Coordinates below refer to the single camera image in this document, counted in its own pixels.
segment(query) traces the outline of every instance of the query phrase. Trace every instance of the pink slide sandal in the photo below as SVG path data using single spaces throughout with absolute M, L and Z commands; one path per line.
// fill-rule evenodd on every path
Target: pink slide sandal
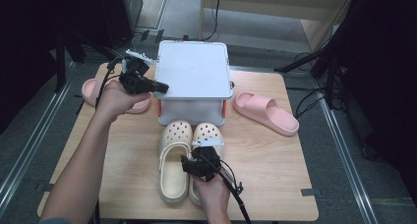
M 103 80 L 90 79 L 87 80 L 82 87 L 81 94 L 87 104 L 95 106 L 95 100 L 98 98 L 101 84 Z M 139 114 L 144 112 L 150 104 L 150 98 L 141 102 L 136 103 L 131 109 L 126 111 L 130 114 Z
M 262 123 L 284 136 L 291 137 L 298 132 L 297 119 L 279 108 L 272 98 L 241 92 L 235 97 L 233 107 L 242 115 Z

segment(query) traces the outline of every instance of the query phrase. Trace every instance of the wooden table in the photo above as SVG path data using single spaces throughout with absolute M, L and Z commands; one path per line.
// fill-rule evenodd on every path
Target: wooden table
M 106 64 L 96 77 L 102 79 Z M 234 95 L 250 91 L 274 98 L 288 112 L 291 108 L 284 81 L 279 74 L 231 71 Z M 153 79 L 154 68 L 146 76 Z M 163 127 L 157 123 L 157 101 L 151 100 L 143 114 L 125 114 L 113 124 L 105 158 L 99 195 L 102 218 L 204 220 L 204 212 L 186 198 L 179 204 L 164 202 L 158 193 L 157 144 Z M 83 106 L 67 141 L 55 172 L 54 184 L 74 153 L 93 114 L 93 107 Z M 220 128 L 225 138 L 225 157 L 237 181 L 243 183 L 240 197 L 252 220 L 312 221 L 319 216 L 314 196 L 302 196 L 311 182 L 298 135 L 286 138 L 252 121 L 227 102 L 226 123 Z M 46 193 L 38 207 L 40 215 Z M 244 220 L 231 196 L 228 214 L 232 220 Z

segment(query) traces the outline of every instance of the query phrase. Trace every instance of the white clog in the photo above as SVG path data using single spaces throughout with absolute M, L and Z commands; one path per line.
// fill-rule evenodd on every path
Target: white clog
M 186 121 L 169 124 L 159 139 L 159 193 L 169 203 L 187 196 L 189 175 L 182 169 L 181 155 L 190 157 L 193 130 Z
M 197 146 L 213 146 L 220 159 L 223 159 L 224 138 L 218 127 L 214 124 L 201 123 L 196 127 L 193 135 L 192 149 Z M 200 195 L 194 185 L 193 178 L 190 179 L 189 196 L 194 204 L 201 205 Z

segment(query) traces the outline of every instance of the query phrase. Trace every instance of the box lid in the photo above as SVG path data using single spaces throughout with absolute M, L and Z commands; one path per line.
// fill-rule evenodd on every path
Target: box lid
M 155 79 L 169 85 L 159 99 L 228 99 L 233 95 L 227 47 L 219 42 L 159 44 Z

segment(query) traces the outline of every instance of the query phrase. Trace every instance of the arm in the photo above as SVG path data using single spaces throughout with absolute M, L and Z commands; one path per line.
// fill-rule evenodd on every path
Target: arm
M 43 208 L 40 220 L 63 218 L 88 223 L 98 199 L 111 124 L 149 93 L 130 95 L 117 81 L 104 89 L 79 146 L 64 168 Z
M 202 208 L 205 211 L 209 224 L 229 224 L 230 219 L 227 215 L 227 205 L 229 203 L 230 191 L 223 183 L 219 175 L 215 175 L 209 182 L 202 178 L 193 176 L 194 184 L 199 190 Z

